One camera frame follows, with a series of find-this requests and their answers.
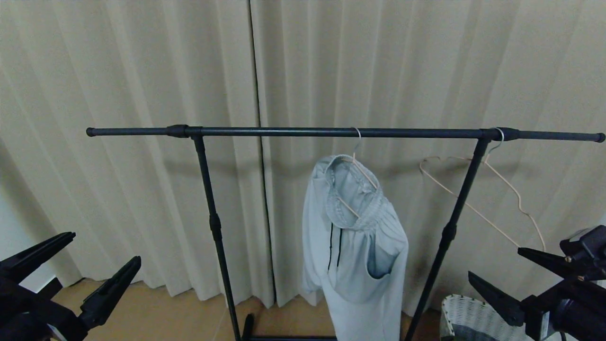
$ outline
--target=curtain fold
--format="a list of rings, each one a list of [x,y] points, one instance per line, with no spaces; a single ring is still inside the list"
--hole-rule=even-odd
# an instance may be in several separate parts
[[[606,4],[581,1],[252,1],[261,124],[598,132],[606,127]],[[351,138],[264,138],[278,304],[301,294],[301,209],[314,163],[350,154]],[[364,139],[356,154],[379,178],[410,241],[404,311],[412,314],[455,198],[419,172],[430,155],[469,157],[471,140]],[[603,214],[605,149],[512,141],[491,164],[522,194],[549,252]],[[425,167],[458,191],[465,162]],[[514,193],[483,167],[468,201],[519,244],[541,248]],[[556,277],[464,209],[436,283],[477,297],[467,271],[523,297]],[[310,303],[319,297],[306,296]]]
[[[193,143],[85,129],[258,125],[246,3],[7,2],[0,11],[2,142],[55,232],[76,232],[67,250],[80,274],[106,279],[141,255],[136,280],[171,295],[219,294]],[[259,140],[206,144],[235,300],[270,306]]]

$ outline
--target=basket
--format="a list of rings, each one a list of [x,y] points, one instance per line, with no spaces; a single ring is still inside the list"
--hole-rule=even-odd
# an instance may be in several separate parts
[[[442,301],[440,337],[447,336],[465,341],[532,341],[524,327],[508,325],[489,304],[461,295]]]

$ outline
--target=black metal clothing rack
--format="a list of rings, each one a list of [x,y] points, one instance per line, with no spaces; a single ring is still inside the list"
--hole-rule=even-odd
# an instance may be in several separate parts
[[[444,261],[444,257],[450,243],[455,239],[457,222],[461,211],[465,206],[467,195],[473,184],[473,180],[486,153],[486,148],[491,141],[525,140],[567,140],[567,141],[594,141],[604,142],[604,133],[569,133],[569,132],[536,132],[524,131],[512,128],[491,129],[354,129],[354,128],[294,128],[294,127],[190,127],[185,124],[169,126],[165,128],[88,128],[86,133],[90,137],[103,135],[166,135],[177,138],[191,138],[196,145],[202,182],[208,203],[210,214],[210,230],[213,234],[219,267],[225,286],[225,296],[236,341],[305,341],[305,340],[336,340],[335,337],[276,337],[276,336],[253,336],[254,317],[249,314],[244,322],[244,330],[240,335],[236,307],[233,302],[227,262],[225,260],[225,249],[223,248],[221,235],[221,221],[215,207],[210,174],[208,172],[208,161],[204,148],[203,137],[206,136],[250,136],[250,137],[383,137],[383,138],[470,138],[476,139],[476,148],[465,180],[461,186],[459,196],[454,204],[453,212],[448,223],[442,230],[442,239],[438,247],[438,253],[433,261],[431,270],[425,282],[421,298],[416,307],[415,315],[411,321],[405,341],[411,341],[415,329],[425,309],[431,289],[438,276],[438,271]]]

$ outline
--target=wooden floor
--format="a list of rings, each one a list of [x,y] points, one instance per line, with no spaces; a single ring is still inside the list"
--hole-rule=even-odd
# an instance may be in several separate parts
[[[64,288],[54,301],[80,313],[80,304],[99,282],[83,280]],[[326,302],[309,305],[297,297],[282,308],[263,307],[252,297],[240,303],[236,310],[240,329],[249,313],[255,314],[254,335],[272,336],[333,336]],[[410,318],[402,315],[402,335]],[[439,313],[427,311],[417,330],[416,341],[439,338]],[[201,302],[193,291],[170,297],[164,288],[150,289],[143,284],[131,285],[122,296],[104,326],[90,331],[87,341],[105,340],[233,340],[231,322],[223,295]]]

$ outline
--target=black drawstring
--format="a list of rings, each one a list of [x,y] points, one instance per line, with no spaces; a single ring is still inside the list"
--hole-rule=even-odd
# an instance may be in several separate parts
[[[339,256],[337,257],[337,268],[339,267],[339,261],[341,260],[341,239],[343,238],[343,229],[339,233]]]
[[[328,270],[330,270],[330,263],[333,260],[333,224],[330,223],[330,256],[328,257]]]

